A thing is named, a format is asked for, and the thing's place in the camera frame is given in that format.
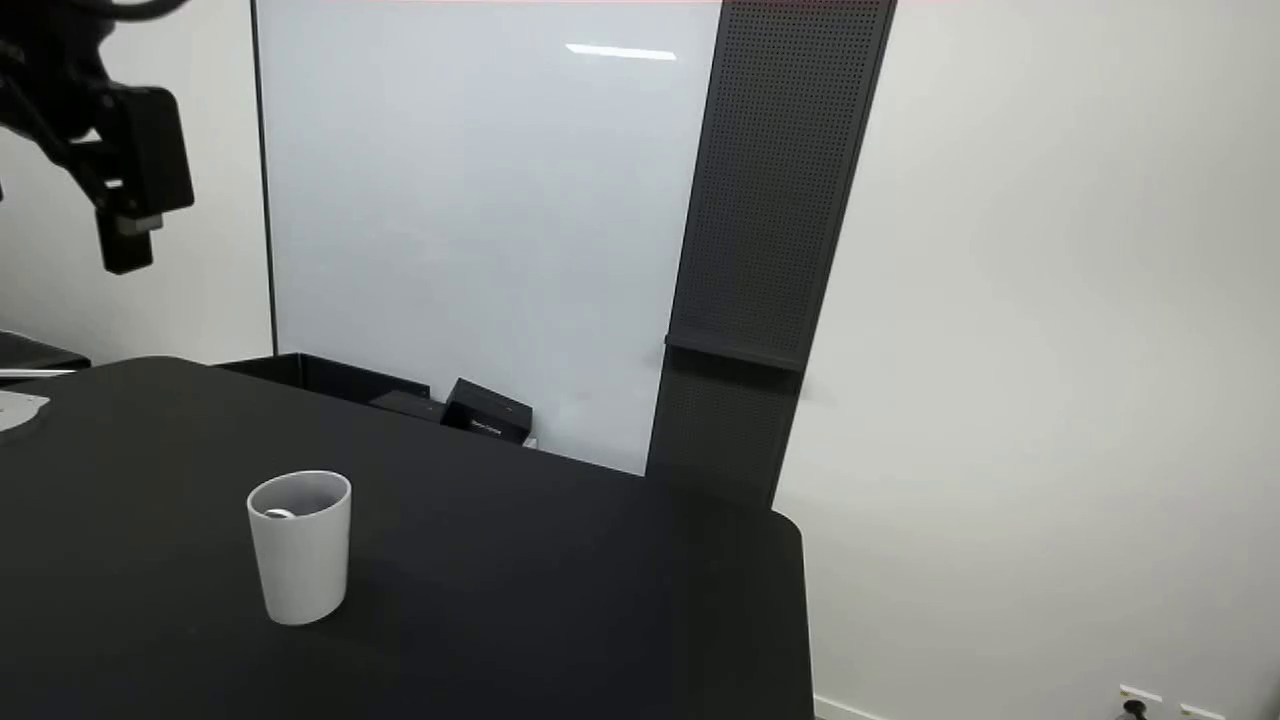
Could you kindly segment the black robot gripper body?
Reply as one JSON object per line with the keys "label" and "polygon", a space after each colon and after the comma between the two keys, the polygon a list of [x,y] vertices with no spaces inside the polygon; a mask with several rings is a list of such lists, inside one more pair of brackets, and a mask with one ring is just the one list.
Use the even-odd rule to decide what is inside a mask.
{"label": "black robot gripper body", "polygon": [[60,165],[96,212],[114,277],[153,266],[153,232],[194,207],[182,105],[167,88],[120,85],[103,41],[165,19],[187,0],[0,0],[0,125]]}

